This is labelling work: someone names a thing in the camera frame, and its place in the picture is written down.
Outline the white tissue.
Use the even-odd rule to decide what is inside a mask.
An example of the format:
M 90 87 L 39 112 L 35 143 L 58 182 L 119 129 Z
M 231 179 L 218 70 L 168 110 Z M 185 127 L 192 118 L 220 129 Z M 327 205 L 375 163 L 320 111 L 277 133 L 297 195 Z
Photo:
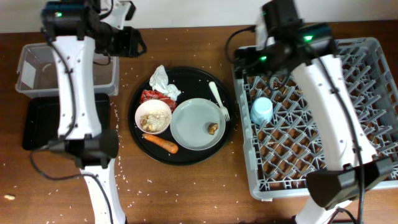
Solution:
M 154 74 L 150 77 L 149 85 L 153 90 L 169 97 L 173 101 L 177 101 L 181 91 L 174 85 L 169 84 L 169 78 L 163 65 L 156 68 Z

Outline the light blue plastic cup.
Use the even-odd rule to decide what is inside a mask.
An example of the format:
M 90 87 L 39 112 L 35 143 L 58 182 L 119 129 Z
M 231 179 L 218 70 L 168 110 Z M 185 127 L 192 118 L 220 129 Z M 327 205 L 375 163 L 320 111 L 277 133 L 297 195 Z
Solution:
M 269 123 L 273 116 L 273 104 L 270 99 L 260 97 L 254 100 L 250 110 L 250 118 L 254 124 Z

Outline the red snack wrapper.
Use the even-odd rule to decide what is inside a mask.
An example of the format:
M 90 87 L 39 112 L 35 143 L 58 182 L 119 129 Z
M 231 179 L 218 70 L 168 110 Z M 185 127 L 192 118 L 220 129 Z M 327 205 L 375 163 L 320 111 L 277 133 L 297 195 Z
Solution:
M 148 100 L 160 100 L 166 103 L 169 108 L 171 109 L 171 112 L 175 110 L 177 107 L 177 103 L 174 100 L 171 100 L 168 96 L 165 96 L 159 91 L 156 90 L 144 90 L 141 94 L 141 99 L 140 99 L 140 104 L 148 101 Z

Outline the brown food scrap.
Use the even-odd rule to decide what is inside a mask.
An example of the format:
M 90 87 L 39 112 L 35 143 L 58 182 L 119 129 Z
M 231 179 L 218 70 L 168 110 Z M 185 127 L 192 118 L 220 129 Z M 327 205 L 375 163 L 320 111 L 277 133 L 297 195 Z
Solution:
M 207 127 L 208 134 L 214 135 L 218 130 L 218 123 L 210 123 Z

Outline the pink bowl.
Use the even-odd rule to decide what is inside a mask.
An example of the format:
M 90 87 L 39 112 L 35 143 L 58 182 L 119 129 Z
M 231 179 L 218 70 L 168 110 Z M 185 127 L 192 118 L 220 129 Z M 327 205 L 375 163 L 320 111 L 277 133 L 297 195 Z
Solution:
M 138 127 L 142 132 L 148 133 L 148 134 L 154 134 L 154 135 L 156 135 L 156 134 L 163 133 L 163 132 L 168 128 L 169 125 L 168 125 L 165 129 L 163 129 L 162 131 L 159 131 L 159 132 L 157 132 L 157 133 L 149 133 L 149 132 L 144 131 L 144 130 L 141 128 L 141 125 L 140 125 L 140 117 L 141 117 L 142 115 L 144 115 L 144 114 L 145 114 L 146 112 L 148 112 L 148 111 L 157 110 L 157 109 L 166 110 L 166 111 L 168 112 L 168 114 L 170 115 L 170 122 L 171 122 L 172 112 L 171 112 L 171 109 L 169 108 L 169 106 L 168 106 L 166 103 L 164 103 L 163 101 L 160 101 L 160 100 L 149 100 L 149 101 L 146 101 L 146 102 L 144 102 L 143 104 L 141 104 L 141 105 L 137 108 L 137 110 L 136 110 L 136 112 L 135 112 L 135 115 L 134 115 L 134 119 L 135 119 L 135 122 L 136 122 L 136 124 L 137 124 L 137 127 Z

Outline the rice and nut leftovers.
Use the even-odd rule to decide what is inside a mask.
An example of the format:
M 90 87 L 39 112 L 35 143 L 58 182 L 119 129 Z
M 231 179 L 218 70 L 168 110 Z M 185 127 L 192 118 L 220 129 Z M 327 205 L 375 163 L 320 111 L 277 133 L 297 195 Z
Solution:
M 170 115 L 163 109 L 148 111 L 140 117 L 141 128 L 149 133 L 162 131 L 169 125 L 169 122 Z

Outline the grey plastic plate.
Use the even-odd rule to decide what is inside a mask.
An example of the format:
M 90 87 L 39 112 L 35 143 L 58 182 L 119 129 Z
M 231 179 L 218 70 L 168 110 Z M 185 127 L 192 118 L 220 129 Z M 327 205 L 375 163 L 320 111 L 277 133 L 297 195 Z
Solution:
M 218 123 L 214 135 L 208 134 L 210 123 Z M 224 116 L 214 102 L 203 98 L 192 98 L 179 104 L 172 113 L 170 131 L 182 147 L 202 151 L 221 141 L 226 131 Z

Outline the orange carrot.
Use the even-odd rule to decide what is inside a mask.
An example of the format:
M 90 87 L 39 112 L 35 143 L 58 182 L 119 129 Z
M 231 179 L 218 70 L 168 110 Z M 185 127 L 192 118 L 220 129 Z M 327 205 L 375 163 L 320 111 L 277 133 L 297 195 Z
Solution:
M 162 138 L 159 138 L 155 135 L 152 134 L 147 134 L 144 133 L 142 135 L 142 137 L 158 146 L 160 146 L 161 148 L 165 149 L 166 151 L 168 151 L 171 154 L 176 154 L 178 152 L 178 146 L 170 141 L 164 140 Z

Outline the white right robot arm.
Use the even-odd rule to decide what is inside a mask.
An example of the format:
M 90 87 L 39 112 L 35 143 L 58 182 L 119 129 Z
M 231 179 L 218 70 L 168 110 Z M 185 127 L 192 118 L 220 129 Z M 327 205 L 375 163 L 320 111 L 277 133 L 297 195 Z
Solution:
M 376 39 L 335 40 L 292 0 L 263 5 L 256 44 L 232 56 L 249 189 L 307 196 L 291 223 L 331 223 L 397 185 L 397 87 Z

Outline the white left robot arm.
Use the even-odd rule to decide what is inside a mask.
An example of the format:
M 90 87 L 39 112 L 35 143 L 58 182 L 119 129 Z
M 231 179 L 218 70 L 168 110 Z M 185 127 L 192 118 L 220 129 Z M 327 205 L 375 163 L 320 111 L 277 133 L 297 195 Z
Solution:
M 39 147 L 71 159 L 86 182 L 96 223 L 126 223 L 114 176 L 119 151 L 115 130 L 103 129 L 95 104 L 95 54 L 138 57 L 147 47 L 125 22 L 132 1 L 50 1 L 41 11 L 41 31 L 52 49 L 58 78 L 58 138 Z

